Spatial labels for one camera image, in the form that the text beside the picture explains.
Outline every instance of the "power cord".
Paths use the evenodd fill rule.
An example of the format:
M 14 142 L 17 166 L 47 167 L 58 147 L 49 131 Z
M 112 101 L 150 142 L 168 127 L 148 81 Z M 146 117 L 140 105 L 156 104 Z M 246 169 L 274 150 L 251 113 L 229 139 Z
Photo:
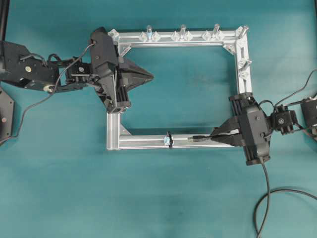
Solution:
M 260 227 L 259 230 L 258 230 L 258 227 L 257 227 L 257 238 L 261 237 L 261 233 L 262 233 L 264 225 L 266 223 L 268 210 L 269 210 L 269 204 L 270 204 L 270 197 L 271 197 L 271 192 L 270 192 L 271 189 L 270 189 L 270 186 L 269 186 L 268 173 L 267 173 L 267 169 L 265 167 L 265 164 L 264 164 L 263 160 L 261 160 L 261 165 L 262 165 L 262 168 L 263 168 L 263 171 L 264 171 L 264 175 L 265 175 L 265 180 L 266 180 L 267 193 L 266 193 L 265 197 L 267 197 L 267 203 L 266 203 L 266 210 L 265 210 L 265 214 L 264 214 L 264 218 L 263 218 L 261 227 Z
M 59 77 L 57 78 L 57 81 L 56 81 L 56 83 L 55 83 L 55 86 L 54 86 L 53 91 L 52 91 L 47 97 L 45 97 L 44 99 L 42 99 L 41 101 L 39 101 L 39 102 L 37 102 L 37 103 L 34 103 L 34 104 L 29 105 L 26 109 L 24 109 L 24 111 L 23 111 L 23 113 L 22 113 L 22 117 L 21 117 L 21 122 L 20 122 L 20 125 L 19 125 L 18 130 L 17 130 L 17 133 L 16 133 L 15 135 L 9 136 L 9 137 L 7 137 L 7 138 L 5 138 L 5 139 L 3 139 L 3 140 L 0 140 L 0 144 L 6 142 L 7 140 L 10 140 L 10 139 L 13 139 L 13 138 L 17 138 L 17 137 L 19 136 L 21 127 L 22 127 L 23 122 L 24 122 L 24 117 L 25 117 L 25 114 L 27 113 L 27 111 L 30 110 L 30 109 L 33 108 L 33 107 L 36 107 L 37 105 L 39 105 L 39 104 L 41 104 L 41 103 L 43 103 L 43 102 L 45 102 L 45 101 L 47 101 L 49 98 L 51 98 L 51 97 L 55 94 L 55 92 L 56 92 L 56 90 L 57 90 L 57 86 L 58 86 L 58 84 L 59 84 L 59 82 L 60 82 L 60 79 L 61 79 L 61 77 L 63 76 L 63 74 L 66 72 L 66 70 L 68 70 L 68 69 L 69 69 L 70 67 L 72 67 L 75 63 L 77 63 L 77 62 L 86 54 L 87 50 L 88 50 L 91 46 L 93 46 L 93 45 L 94 45 L 94 44 L 90 44 L 89 46 L 87 46 L 87 47 L 84 49 L 84 51 L 82 52 L 82 54 L 81 54 L 76 60 L 74 60 L 74 62 L 72 62 L 70 65 L 68 65 L 68 66 L 60 73 L 60 75 L 59 75 Z
M 281 104 L 282 102 L 284 102 L 286 99 L 289 99 L 290 97 L 293 97 L 295 94 L 298 94 L 299 92 L 303 91 L 303 90 L 306 88 L 306 86 L 307 86 L 307 84 L 308 84 L 308 82 L 309 82 L 309 80 L 310 80 L 312 74 L 313 74 L 314 72 L 316 72 L 316 71 L 317 71 L 317 69 L 314 69 L 314 70 L 309 74 L 309 76 L 308 76 L 308 78 L 307 78 L 307 80 L 306 80 L 305 85 L 304 85 L 301 89 L 295 91 L 295 92 L 292 93 L 291 95 L 288 95 L 287 97 L 285 97 L 285 98 L 283 98 L 282 100 L 278 101 L 278 102 L 274 105 L 274 108 L 276 108 L 279 104 Z
M 271 190 L 271 191 L 268 191 L 266 194 L 264 194 L 260 199 L 259 201 L 257 202 L 256 206 L 254 207 L 254 211 L 253 211 L 253 225 L 254 225 L 254 229 L 257 233 L 257 238 L 260 237 L 261 235 L 261 232 L 262 230 L 258 229 L 258 224 L 257 224 L 257 212 L 258 212 L 258 208 L 259 206 L 261 205 L 261 203 L 263 202 L 263 200 L 266 198 L 266 197 L 270 197 L 271 194 L 274 194 L 274 193 L 298 193 L 298 194 L 301 194 L 301 195 L 305 195 L 305 196 L 308 196 L 308 197 L 311 197 L 315 200 L 317 200 L 317 196 L 315 195 L 312 195 L 308 192 L 305 192 L 305 191 L 301 191 L 301 190 L 297 190 L 297 189 L 290 189 L 290 188 L 281 188 L 281 189 L 274 189 L 274 190 Z M 266 221 L 266 216 L 264 216 L 264 219 L 262 221 L 262 225 L 261 225 L 261 228 L 263 228 L 263 224 L 264 222 Z

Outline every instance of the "robotic arm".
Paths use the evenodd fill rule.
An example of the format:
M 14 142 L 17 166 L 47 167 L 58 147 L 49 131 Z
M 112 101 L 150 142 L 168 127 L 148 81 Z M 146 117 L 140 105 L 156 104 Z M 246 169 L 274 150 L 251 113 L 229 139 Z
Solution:
M 229 100 L 233 108 L 233 117 L 215 128 L 210 136 L 193 136 L 189 139 L 194 142 L 211 139 L 232 146 L 241 146 L 244 149 L 246 164 L 255 165 L 270 159 L 269 146 L 274 130 L 280 131 L 282 135 L 302 130 L 308 136 L 317 138 L 316 98 L 307 98 L 281 106 L 273 105 L 274 110 L 270 116 L 265 114 L 261 103 L 256 102 L 252 93 L 239 94 L 230 97 Z M 297 104 L 301 105 L 306 128 L 299 125 L 295 111 L 288 109 L 289 106 Z
M 91 63 L 73 57 L 61 60 L 56 54 L 45 60 L 23 45 L 0 41 L 0 81 L 13 86 L 50 94 L 94 87 L 108 113 L 121 113 L 131 106 L 128 91 L 147 83 L 153 75 L 120 57 L 107 31 L 96 29 L 89 42 Z M 60 68 L 66 69 L 66 84 L 60 82 Z M 0 141 L 11 136 L 14 101 L 0 90 Z

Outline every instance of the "screw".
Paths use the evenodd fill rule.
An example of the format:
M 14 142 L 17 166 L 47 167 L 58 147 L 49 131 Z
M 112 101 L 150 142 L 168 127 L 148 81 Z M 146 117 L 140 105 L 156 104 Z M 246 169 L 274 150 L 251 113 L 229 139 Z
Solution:
M 185 33 L 186 33 L 186 25 L 185 25 L 185 24 L 182 24 L 182 25 L 180 26 L 180 38 L 181 38 L 181 39 L 184 39 Z
M 249 29 L 248 26 L 243 26 L 243 29 L 242 29 L 240 35 L 238 36 L 238 39 L 242 39 L 245 36 L 245 34 L 247 33 L 248 29 Z
M 217 35 L 218 32 L 219 32 L 219 28 L 220 28 L 220 25 L 219 25 L 219 24 L 216 24 L 216 25 L 214 26 L 213 31 L 212 31 L 212 36 L 211 36 L 211 37 L 213 37 L 213 38 L 216 37 L 216 35 Z
M 277 122 L 278 122 L 280 125 L 282 125 L 282 124 L 284 124 L 285 120 L 284 120 L 283 118 L 280 118 L 279 120 L 277 120 Z
M 26 66 L 25 67 L 25 71 L 27 71 L 28 73 L 30 73 L 32 71 L 31 67 L 30 66 Z

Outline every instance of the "black bracket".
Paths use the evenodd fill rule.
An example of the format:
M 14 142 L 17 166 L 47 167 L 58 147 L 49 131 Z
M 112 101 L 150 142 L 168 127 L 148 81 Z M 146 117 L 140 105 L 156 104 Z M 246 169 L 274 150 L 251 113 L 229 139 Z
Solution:
M 0 87 L 0 141 L 12 134 L 14 101 Z
M 168 146 L 170 149 L 173 149 L 174 141 L 173 141 L 173 137 L 172 137 L 170 131 L 167 132 L 167 136 L 169 137 L 169 145 Z

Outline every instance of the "aluminum frame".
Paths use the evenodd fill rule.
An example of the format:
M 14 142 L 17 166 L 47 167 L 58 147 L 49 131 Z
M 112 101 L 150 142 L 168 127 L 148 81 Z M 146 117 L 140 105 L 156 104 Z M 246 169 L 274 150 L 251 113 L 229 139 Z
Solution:
M 124 56 L 132 48 L 146 47 L 188 47 L 188 46 L 221 46 L 235 58 L 236 84 L 238 93 L 252 92 L 247 31 L 248 26 L 240 26 L 236 30 L 219 29 L 219 24 L 209 31 L 188 31 L 181 25 L 180 31 L 152 32 L 147 26 L 146 32 L 120 32 L 115 29 L 108 34 L 118 44 L 120 56 Z M 132 135 L 122 124 L 122 114 L 107 114 L 106 148 L 122 149 L 158 149 L 169 148 L 167 135 Z M 231 147 L 212 140 L 192 142 L 193 135 L 208 134 L 173 134 L 173 148 L 193 147 Z

